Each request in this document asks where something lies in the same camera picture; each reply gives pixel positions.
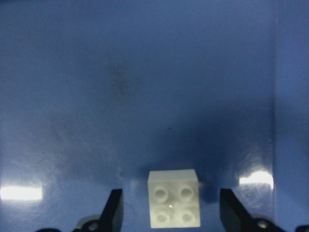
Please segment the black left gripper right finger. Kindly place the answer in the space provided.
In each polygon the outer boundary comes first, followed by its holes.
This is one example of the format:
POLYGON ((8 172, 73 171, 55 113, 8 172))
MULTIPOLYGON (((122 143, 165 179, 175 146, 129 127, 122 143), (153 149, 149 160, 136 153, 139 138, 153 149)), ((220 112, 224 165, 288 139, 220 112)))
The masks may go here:
POLYGON ((253 218, 231 189, 220 189, 220 220, 226 232, 255 232, 253 218))

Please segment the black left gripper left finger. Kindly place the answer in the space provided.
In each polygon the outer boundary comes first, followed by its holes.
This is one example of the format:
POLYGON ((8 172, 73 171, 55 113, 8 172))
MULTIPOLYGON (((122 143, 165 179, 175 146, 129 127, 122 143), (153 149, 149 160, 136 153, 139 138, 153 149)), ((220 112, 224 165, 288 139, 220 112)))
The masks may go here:
POLYGON ((110 192, 104 210, 99 218, 100 232, 120 232, 123 224, 123 190, 110 192))

